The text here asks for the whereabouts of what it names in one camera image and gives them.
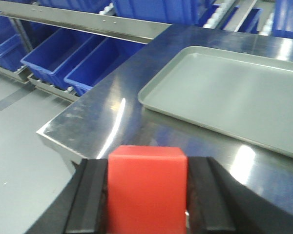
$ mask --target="storage bin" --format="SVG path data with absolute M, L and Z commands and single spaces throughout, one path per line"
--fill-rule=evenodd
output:
M 71 84 L 81 96 L 143 46 L 130 41 L 107 38 L 73 69 L 64 81 Z
M 0 66 L 12 72 L 21 67 L 21 59 L 26 51 L 21 43 L 17 43 L 0 54 Z
M 216 11 L 219 7 L 219 4 L 213 5 L 201 18 L 201 22 L 197 25 L 202 27 L 207 20 L 212 16 L 212 14 Z M 224 22 L 224 24 L 220 27 L 220 29 L 224 29 L 228 22 L 231 20 L 235 12 L 238 10 L 239 6 L 235 7 L 232 11 L 232 14 L 228 17 L 228 19 Z M 243 24 L 241 25 L 239 32 L 243 33 L 253 33 L 257 34 L 257 26 L 259 22 L 259 17 L 262 12 L 261 8 L 254 8 L 250 11 L 246 19 L 244 20 Z
M 21 62 L 34 75 L 61 89 L 69 86 L 64 77 L 89 54 L 104 37 L 69 29 L 59 29 Z
M 214 0 L 112 0 L 120 17 L 163 23 L 198 24 Z
M 35 22 L 30 22 L 30 25 L 31 31 L 27 32 L 27 35 L 30 38 L 34 48 L 40 45 L 44 40 L 59 29 L 58 27 Z
M 41 6 L 98 13 L 110 4 L 110 0 L 40 0 Z
M 293 39 L 293 0 L 275 2 L 272 35 Z
M 0 54 L 20 43 L 20 37 L 16 34 L 10 20 L 0 16 Z

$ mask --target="metal rail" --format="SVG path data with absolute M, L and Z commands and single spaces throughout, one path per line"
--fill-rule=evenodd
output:
M 42 90 L 46 93 L 53 94 L 69 102 L 74 102 L 79 99 L 78 96 L 74 95 L 74 91 L 72 93 L 69 93 L 67 91 L 58 89 L 54 87 L 53 85 L 45 84 L 41 82 L 41 80 L 35 78 L 33 74 L 29 75 L 28 79 L 35 86 L 36 89 Z
M 0 67 L 0 74 L 4 75 L 6 77 L 9 77 L 11 79 L 14 79 L 18 82 L 26 84 L 28 82 L 27 77 L 28 77 L 28 75 L 31 74 L 31 71 L 26 66 L 18 69 L 15 72 L 11 72 L 7 69 Z
M 0 15 L 147 44 L 170 24 L 0 0 Z
M 258 0 L 244 0 L 224 30 L 237 32 L 257 1 Z
M 16 31 L 19 33 L 19 36 L 21 37 L 21 41 L 23 43 L 24 48 L 27 52 L 30 52 L 33 50 L 33 46 L 28 38 L 28 35 L 26 33 L 26 30 L 24 29 L 21 21 L 19 19 L 10 18 L 10 21 Z

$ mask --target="floor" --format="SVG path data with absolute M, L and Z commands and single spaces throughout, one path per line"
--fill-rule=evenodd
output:
M 35 133 L 70 103 L 0 75 L 0 234 L 22 234 L 71 175 Z

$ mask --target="steel countertop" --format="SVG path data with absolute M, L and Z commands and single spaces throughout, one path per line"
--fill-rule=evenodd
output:
M 147 110 L 141 88 L 178 52 L 205 46 L 293 61 L 293 40 L 172 25 L 37 133 L 62 157 L 107 158 L 121 144 L 177 146 L 216 158 L 238 181 L 293 214 L 293 159 Z

